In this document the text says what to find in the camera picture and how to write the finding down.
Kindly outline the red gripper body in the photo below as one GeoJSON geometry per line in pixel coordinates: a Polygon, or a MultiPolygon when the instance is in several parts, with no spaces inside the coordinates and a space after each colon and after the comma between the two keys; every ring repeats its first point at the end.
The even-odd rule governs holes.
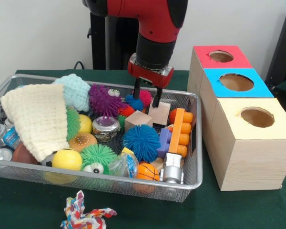
{"type": "Polygon", "coordinates": [[[144,68],[138,64],[137,55],[133,53],[128,61],[128,73],[135,78],[151,83],[155,87],[165,88],[173,76],[174,68],[170,66],[161,70],[144,68]]]}

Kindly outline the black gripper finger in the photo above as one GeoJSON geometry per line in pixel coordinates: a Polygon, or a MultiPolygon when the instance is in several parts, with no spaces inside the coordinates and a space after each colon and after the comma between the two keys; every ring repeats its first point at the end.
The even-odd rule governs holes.
{"type": "Polygon", "coordinates": [[[157,94],[153,99],[153,107],[158,107],[160,103],[160,99],[162,96],[163,89],[161,87],[157,87],[157,94]]]}
{"type": "Polygon", "coordinates": [[[141,79],[136,78],[136,81],[134,84],[134,91],[133,91],[133,98],[134,99],[139,99],[139,97],[140,97],[140,84],[141,84],[141,79]]]}

